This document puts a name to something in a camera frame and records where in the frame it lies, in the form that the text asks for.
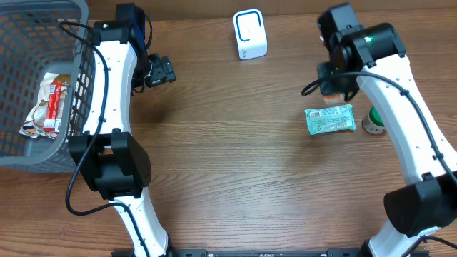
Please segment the small orange box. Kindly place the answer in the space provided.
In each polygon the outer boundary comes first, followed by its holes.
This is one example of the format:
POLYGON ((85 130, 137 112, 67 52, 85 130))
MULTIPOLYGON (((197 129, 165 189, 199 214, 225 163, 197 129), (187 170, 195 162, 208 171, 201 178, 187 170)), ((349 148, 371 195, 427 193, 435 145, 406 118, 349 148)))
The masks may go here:
POLYGON ((337 93, 323 96, 323 100, 327 105, 341 104, 345 102, 345 94, 337 93))

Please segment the teal white tissue pack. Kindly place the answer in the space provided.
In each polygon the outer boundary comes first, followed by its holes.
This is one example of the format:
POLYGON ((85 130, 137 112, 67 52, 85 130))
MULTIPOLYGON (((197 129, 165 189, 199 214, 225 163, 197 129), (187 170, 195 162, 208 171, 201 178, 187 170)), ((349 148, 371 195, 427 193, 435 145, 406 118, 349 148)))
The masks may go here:
POLYGON ((308 132, 313 136, 337 131, 355 131, 353 106, 345 104, 322 109, 305 109, 308 132))

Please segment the green lid jar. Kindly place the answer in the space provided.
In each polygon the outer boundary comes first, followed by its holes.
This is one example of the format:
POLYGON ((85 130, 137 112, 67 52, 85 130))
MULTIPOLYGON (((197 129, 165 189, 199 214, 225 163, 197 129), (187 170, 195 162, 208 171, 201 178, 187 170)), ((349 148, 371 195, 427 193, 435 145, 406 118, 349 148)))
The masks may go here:
POLYGON ((371 107, 369 112, 362 119, 362 127, 366 132, 372 134, 381 134, 386 131, 386 127, 374 106, 371 107))

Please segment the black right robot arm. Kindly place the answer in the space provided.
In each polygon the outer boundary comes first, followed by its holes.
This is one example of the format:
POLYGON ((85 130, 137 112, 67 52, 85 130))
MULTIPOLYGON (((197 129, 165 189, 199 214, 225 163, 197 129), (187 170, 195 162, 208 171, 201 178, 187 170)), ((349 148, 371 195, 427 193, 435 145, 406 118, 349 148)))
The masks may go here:
POLYGON ((318 24, 336 90, 362 90, 379 113, 401 162, 406 186, 384 196, 388 216, 361 256, 409 256, 456 220, 456 150, 421 96, 406 47, 389 23, 318 24))

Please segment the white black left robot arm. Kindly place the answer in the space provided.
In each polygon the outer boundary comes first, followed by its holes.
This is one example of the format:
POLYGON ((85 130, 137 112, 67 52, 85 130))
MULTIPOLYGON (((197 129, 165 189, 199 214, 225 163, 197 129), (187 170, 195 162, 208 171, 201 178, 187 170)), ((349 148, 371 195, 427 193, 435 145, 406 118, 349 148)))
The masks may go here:
POLYGON ((77 216, 112 207, 133 242, 130 256, 176 256, 149 195, 149 155, 132 136, 129 117, 131 95, 175 81, 174 68, 168 57, 147 53, 152 38, 148 17, 97 21, 88 30, 90 37, 82 42, 94 52, 94 88, 83 132, 69 138, 76 170, 66 207, 77 216), (75 210, 70 199, 77 176, 106 204, 75 210))

